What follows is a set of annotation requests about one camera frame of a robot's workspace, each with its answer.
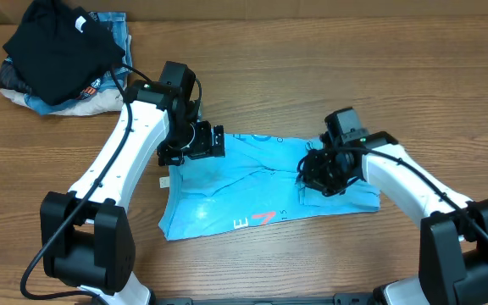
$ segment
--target wooden table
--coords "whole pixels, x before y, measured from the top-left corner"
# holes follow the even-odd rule
[[[0,63],[14,31],[0,26]],[[134,65],[157,78],[166,60],[188,64],[202,82],[205,119],[226,132],[316,136],[326,114],[353,106],[440,180],[488,198],[488,16],[154,22],[130,32]],[[0,95],[0,304],[42,304],[19,293],[41,245],[41,200],[83,174],[116,119],[40,117]],[[329,296],[418,270],[419,231],[386,198],[374,214],[167,242],[158,228],[165,175],[152,160],[129,213],[135,272],[159,297]],[[69,289],[42,268],[28,286]]]

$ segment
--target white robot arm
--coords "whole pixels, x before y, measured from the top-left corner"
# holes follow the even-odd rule
[[[488,199],[474,202],[415,163],[397,140],[370,135],[352,108],[325,118],[324,149],[298,166],[308,187],[332,196],[361,178],[385,193],[421,230],[419,275],[379,287],[374,304],[488,302]],[[477,241],[463,253],[459,242]]]
[[[190,95],[195,83],[199,84],[199,98],[193,102]],[[181,165],[184,156],[225,155],[223,126],[212,131],[209,122],[199,121],[202,89],[186,65],[167,62],[159,81],[137,80],[125,92],[119,89],[125,105],[96,160],[67,194],[49,192],[42,202],[43,249],[20,282],[25,297],[87,295],[101,304],[154,304],[152,291],[132,272],[135,243],[127,211],[136,183],[154,151],[159,165]],[[86,223],[94,225],[94,234],[73,226]],[[27,278],[42,257],[48,276],[81,291],[45,296],[29,293]]]
[[[115,205],[123,207],[126,213],[142,171],[153,152],[169,133],[167,110],[159,110],[155,104],[141,101],[134,101],[131,110],[133,112],[132,132],[118,158],[103,178],[102,184],[90,197],[93,202],[104,202],[107,198],[111,198],[115,200]],[[112,157],[125,133],[127,118],[127,108],[123,107],[118,123],[107,143],[86,173],[69,188],[69,191],[76,192],[77,198],[85,196],[93,181]]]

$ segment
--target white cloth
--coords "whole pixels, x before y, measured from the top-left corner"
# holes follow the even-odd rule
[[[8,89],[0,89],[0,92],[11,102],[28,108],[25,104],[24,93]],[[106,89],[78,102],[75,106],[51,114],[87,116],[108,111],[120,111],[123,106],[124,99],[118,89]]]

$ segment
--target black t-shirt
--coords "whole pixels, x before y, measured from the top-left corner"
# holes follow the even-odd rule
[[[83,8],[71,10],[60,0],[35,0],[3,49],[48,105],[79,96],[125,55]]]

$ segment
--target denim jeans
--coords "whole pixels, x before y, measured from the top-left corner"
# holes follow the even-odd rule
[[[127,28],[127,23],[125,21],[125,13],[121,12],[107,12],[107,13],[90,13],[90,16],[93,19],[98,20],[102,25],[105,24],[107,28],[112,32],[114,42],[121,48],[125,50],[125,56],[122,58],[122,63],[132,66],[133,63],[131,61],[131,51],[130,51],[130,43],[131,43],[131,36],[129,35],[129,30]],[[130,71],[126,68],[118,68],[114,71],[116,73],[116,79],[120,83],[120,85],[124,85],[124,80]],[[110,72],[106,72],[101,77],[101,85],[98,88],[99,92],[102,92],[106,89],[115,89],[116,85]],[[59,105],[50,106],[43,102],[39,97],[32,96],[29,94],[24,95],[25,104],[28,105],[31,109],[35,110],[40,115],[50,114],[52,112],[64,110],[66,108],[72,107],[76,105],[79,100],[70,99]]]

